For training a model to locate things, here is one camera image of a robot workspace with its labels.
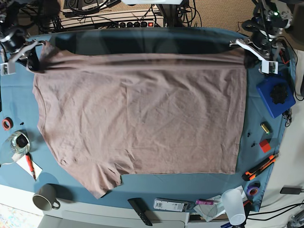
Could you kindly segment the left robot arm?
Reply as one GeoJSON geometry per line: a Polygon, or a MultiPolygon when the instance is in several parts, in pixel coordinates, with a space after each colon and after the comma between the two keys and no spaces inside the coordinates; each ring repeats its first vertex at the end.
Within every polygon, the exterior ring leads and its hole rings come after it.
{"type": "Polygon", "coordinates": [[[275,74],[278,57],[283,64],[289,66],[290,63],[287,43],[280,37],[291,27],[293,15],[288,5],[279,0],[255,0],[253,3],[252,19],[242,23],[242,29],[251,32],[251,37],[238,43],[262,62],[262,73],[275,74]]]}

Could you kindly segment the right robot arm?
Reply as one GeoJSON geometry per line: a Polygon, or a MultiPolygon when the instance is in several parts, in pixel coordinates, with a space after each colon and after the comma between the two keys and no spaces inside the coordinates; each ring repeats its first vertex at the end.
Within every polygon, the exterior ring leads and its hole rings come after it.
{"type": "Polygon", "coordinates": [[[58,0],[6,0],[0,2],[0,74],[16,73],[16,63],[29,71],[39,71],[40,62],[36,47],[45,45],[45,41],[29,41],[28,29],[34,25],[43,28],[47,16],[57,15],[61,10],[58,0]],[[35,15],[30,14],[32,22],[27,25],[18,23],[18,14],[28,4],[36,3],[35,15]]]}

